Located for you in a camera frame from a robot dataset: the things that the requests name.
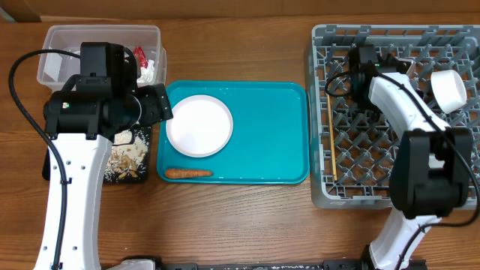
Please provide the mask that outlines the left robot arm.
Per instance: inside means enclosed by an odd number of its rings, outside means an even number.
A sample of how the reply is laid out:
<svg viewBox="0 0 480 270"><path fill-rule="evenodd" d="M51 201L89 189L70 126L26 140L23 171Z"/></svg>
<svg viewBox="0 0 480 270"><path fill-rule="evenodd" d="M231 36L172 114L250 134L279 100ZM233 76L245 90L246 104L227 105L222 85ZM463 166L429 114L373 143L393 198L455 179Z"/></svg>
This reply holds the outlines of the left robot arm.
<svg viewBox="0 0 480 270"><path fill-rule="evenodd" d="M36 269L99 269L98 224L114 136L173 117L162 84L66 84L44 106L49 193Z"/></svg>

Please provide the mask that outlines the white bowl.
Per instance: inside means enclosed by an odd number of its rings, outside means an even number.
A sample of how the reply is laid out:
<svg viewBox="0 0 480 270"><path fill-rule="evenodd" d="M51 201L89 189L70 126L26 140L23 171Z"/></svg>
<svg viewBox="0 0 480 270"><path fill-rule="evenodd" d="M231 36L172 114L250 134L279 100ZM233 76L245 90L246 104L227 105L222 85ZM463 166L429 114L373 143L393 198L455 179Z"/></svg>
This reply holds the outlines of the white bowl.
<svg viewBox="0 0 480 270"><path fill-rule="evenodd" d="M467 90L455 70L433 72L430 77L433 96L444 113L452 113L467 103Z"/></svg>

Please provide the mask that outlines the orange carrot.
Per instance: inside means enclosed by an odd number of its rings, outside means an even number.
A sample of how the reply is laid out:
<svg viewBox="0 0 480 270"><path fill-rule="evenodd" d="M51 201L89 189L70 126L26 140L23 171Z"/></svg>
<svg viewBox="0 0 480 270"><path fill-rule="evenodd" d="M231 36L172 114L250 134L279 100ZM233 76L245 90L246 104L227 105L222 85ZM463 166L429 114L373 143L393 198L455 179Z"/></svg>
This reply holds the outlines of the orange carrot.
<svg viewBox="0 0 480 270"><path fill-rule="evenodd" d="M164 172L168 179L195 179L213 176L213 172L204 169L179 169L171 168Z"/></svg>

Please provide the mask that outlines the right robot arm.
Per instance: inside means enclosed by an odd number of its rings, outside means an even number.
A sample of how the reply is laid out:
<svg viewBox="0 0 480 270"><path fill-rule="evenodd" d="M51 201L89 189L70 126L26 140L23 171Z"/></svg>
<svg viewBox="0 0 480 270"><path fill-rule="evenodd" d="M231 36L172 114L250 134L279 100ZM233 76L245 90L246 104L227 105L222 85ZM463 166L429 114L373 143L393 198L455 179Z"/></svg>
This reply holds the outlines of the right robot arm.
<svg viewBox="0 0 480 270"><path fill-rule="evenodd" d="M473 136L451 127L413 89L408 61L382 57L372 46L348 54L350 94L361 107L382 113L400 140L389 176L393 204L381 233L365 248L369 269L423 269L410 257L427 232L477 187L471 170Z"/></svg>

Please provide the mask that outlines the white tissue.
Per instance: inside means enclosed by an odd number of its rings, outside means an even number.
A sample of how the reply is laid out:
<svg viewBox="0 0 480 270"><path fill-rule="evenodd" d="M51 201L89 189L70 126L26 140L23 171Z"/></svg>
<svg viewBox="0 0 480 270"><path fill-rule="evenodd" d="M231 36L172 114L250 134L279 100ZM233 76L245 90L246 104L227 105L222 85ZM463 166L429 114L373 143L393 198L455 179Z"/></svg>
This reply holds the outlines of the white tissue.
<svg viewBox="0 0 480 270"><path fill-rule="evenodd" d="M140 77L136 80L138 83L153 83L155 78L155 61L148 60L147 67L140 68Z"/></svg>

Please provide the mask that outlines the grey dishwasher rack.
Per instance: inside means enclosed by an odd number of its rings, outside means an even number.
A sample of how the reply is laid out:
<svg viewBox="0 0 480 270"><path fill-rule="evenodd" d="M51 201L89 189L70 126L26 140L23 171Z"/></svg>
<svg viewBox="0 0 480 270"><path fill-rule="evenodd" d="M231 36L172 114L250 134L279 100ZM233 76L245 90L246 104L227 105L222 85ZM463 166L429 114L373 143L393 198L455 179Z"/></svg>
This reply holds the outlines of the grey dishwasher rack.
<svg viewBox="0 0 480 270"><path fill-rule="evenodd" d="M316 25L306 50L306 86L310 131L310 191L323 209L385 209L389 176L399 140L383 115L359 109L345 96L348 52L371 44L380 56L391 53L415 60L414 89L435 112L431 91L434 71L457 71L467 101L441 113L451 126L468 128L479 138L479 27L476 25ZM332 177L326 95L330 96L337 165Z"/></svg>

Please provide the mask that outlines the wooden chopstick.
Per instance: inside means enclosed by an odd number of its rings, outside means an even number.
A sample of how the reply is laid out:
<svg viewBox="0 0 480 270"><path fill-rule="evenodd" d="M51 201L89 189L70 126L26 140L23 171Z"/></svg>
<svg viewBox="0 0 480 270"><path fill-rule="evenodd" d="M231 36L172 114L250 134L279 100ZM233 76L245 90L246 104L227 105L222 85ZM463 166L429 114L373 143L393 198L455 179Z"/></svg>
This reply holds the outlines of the wooden chopstick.
<svg viewBox="0 0 480 270"><path fill-rule="evenodd" d="M332 107L330 96L326 95L327 100L327 117L328 117L328 132L329 132L329 145L330 145L330 152L331 152L331 172L334 182L338 180L337 174L337 165L336 165L336 157L335 157L335 142L334 142L334 130L333 130L333 121L332 121Z"/></svg>

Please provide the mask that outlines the teal serving tray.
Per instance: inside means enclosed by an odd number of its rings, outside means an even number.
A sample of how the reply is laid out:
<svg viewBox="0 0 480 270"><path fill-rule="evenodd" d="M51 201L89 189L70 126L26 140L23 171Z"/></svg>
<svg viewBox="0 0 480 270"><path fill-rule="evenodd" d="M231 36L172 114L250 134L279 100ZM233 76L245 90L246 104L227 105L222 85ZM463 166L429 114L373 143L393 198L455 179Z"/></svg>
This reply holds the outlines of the teal serving tray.
<svg viewBox="0 0 480 270"><path fill-rule="evenodd" d="M232 113L229 142L209 157L175 150L162 123L156 170L210 170L198 184L296 185L309 173L308 101L294 82L179 80L166 93L172 105L194 95L222 101Z"/></svg>

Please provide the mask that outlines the clear plastic storage bin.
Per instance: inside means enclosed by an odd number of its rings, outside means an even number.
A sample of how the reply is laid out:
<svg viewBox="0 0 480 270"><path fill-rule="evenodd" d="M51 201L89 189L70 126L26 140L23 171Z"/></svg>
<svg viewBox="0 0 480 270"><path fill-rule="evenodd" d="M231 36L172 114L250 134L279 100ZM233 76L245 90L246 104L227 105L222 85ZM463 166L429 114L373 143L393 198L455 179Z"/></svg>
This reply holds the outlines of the clear plastic storage bin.
<svg viewBox="0 0 480 270"><path fill-rule="evenodd" d="M141 47L150 74L138 79L138 85L146 86L166 81L166 51L161 43L161 31L155 25L54 25L46 34L43 48L79 55L83 42L109 42L130 50ZM70 76L79 72L78 58L58 53L43 54L37 69L37 81L52 91L58 91Z"/></svg>

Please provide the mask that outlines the red snack wrapper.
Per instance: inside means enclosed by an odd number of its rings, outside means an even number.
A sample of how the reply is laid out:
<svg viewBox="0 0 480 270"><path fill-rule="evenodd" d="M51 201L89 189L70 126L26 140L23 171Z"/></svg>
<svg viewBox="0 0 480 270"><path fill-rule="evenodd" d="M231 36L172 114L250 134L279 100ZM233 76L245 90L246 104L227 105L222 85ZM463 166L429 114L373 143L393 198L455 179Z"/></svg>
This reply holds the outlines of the red snack wrapper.
<svg viewBox="0 0 480 270"><path fill-rule="evenodd" d="M143 48L141 46L137 46L133 50L133 54L136 58L136 62L139 65L140 68L147 68L149 66L148 60L146 58L146 55L143 51Z"/></svg>

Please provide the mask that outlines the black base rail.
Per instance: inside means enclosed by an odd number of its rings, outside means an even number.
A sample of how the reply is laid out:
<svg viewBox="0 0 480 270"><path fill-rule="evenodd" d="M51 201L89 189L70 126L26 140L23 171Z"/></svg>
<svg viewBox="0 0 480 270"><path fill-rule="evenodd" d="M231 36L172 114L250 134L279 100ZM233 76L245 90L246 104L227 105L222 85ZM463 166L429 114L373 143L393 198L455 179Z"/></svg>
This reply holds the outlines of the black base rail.
<svg viewBox="0 0 480 270"><path fill-rule="evenodd" d="M323 262L284 263L284 264L226 264L198 265L189 263L163 263L159 256L125 257L115 269L130 269L134 263L140 263L134 269L153 270L368 270L374 269L366 259L327 259Z"/></svg>

